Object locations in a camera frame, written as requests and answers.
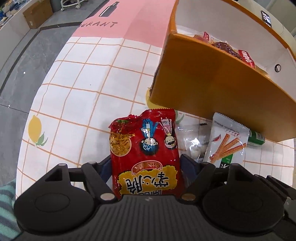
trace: white rolling chair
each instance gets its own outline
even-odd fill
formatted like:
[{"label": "white rolling chair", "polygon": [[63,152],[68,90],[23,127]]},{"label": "white rolling chair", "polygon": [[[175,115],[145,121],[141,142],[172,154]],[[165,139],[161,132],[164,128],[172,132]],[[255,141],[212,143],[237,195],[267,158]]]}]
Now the white rolling chair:
[{"label": "white rolling chair", "polygon": [[[71,1],[71,4],[69,5],[64,5],[64,3],[68,2],[68,1]],[[71,6],[75,6],[76,5],[76,9],[79,9],[80,8],[80,3],[81,2],[84,2],[84,1],[88,1],[88,0],[77,0],[77,2],[75,2],[74,0],[61,0],[61,11],[64,11],[65,10],[65,7],[71,7]]]}]

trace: barcode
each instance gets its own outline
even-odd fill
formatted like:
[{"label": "barcode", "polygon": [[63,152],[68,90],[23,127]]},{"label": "barcode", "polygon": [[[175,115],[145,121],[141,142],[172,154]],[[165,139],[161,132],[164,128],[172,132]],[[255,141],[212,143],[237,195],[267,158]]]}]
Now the barcode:
[{"label": "barcode", "polygon": [[256,139],[260,140],[260,141],[265,141],[265,138],[263,137],[263,135],[259,134],[256,132]]}]

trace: snack stick image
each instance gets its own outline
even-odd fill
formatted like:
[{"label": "snack stick image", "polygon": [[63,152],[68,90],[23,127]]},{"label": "snack stick image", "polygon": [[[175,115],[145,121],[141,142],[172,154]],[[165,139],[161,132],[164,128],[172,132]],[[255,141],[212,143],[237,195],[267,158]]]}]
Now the snack stick image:
[{"label": "snack stick image", "polygon": [[231,154],[233,154],[233,153],[235,153],[235,152],[237,152],[237,151],[240,151],[241,149],[245,148],[246,146],[247,146],[247,144],[244,143],[244,144],[242,144],[242,145],[239,145],[239,146],[236,146],[236,147],[234,147],[234,148],[231,148],[231,149],[229,149],[229,150],[227,150],[227,151],[224,151],[223,153],[221,153],[221,154],[219,155],[219,159],[222,159],[222,158],[224,158],[224,157],[226,157],[226,156],[229,156],[229,155],[231,155]]},{"label": "snack stick image", "polygon": [[225,144],[227,143],[229,138],[230,138],[230,135],[228,133],[226,133],[226,135],[224,136],[224,138],[223,138],[220,146],[218,147],[217,151],[212,156],[210,156],[211,163],[213,163],[213,162],[215,162],[216,160],[219,159],[220,152],[222,151],[223,147],[225,146]]},{"label": "snack stick image", "polygon": [[221,152],[227,151],[229,148],[233,147],[234,145],[236,145],[239,142],[238,138],[233,139],[231,142],[227,143]]}]

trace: ridged black surface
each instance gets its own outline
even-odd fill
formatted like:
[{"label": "ridged black surface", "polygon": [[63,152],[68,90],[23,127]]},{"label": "ridged black surface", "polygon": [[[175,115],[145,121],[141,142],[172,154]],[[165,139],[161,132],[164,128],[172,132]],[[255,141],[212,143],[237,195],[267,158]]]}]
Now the ridged black surface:
[{"label": "ridged black surface", "polygon": [[184,205],[173,196],[125,195],[115,204],[102,205],[92,220],[60,236],[22,233],[17,241],[280,241],[274,233],[259,237],[232,236],[212,227],[193,205]]}]

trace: noodle circle picture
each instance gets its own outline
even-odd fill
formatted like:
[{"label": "noodle circle picture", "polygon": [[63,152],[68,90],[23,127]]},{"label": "noodle circle picture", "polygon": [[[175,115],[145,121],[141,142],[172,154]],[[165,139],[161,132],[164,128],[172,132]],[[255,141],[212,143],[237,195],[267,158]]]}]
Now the noodle circle picture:
[{"label": "noodle circle picture", "polygon": [[130,137],[114,133],[110,136],[110,150],[116,156],[125,156],[131,150]]}]

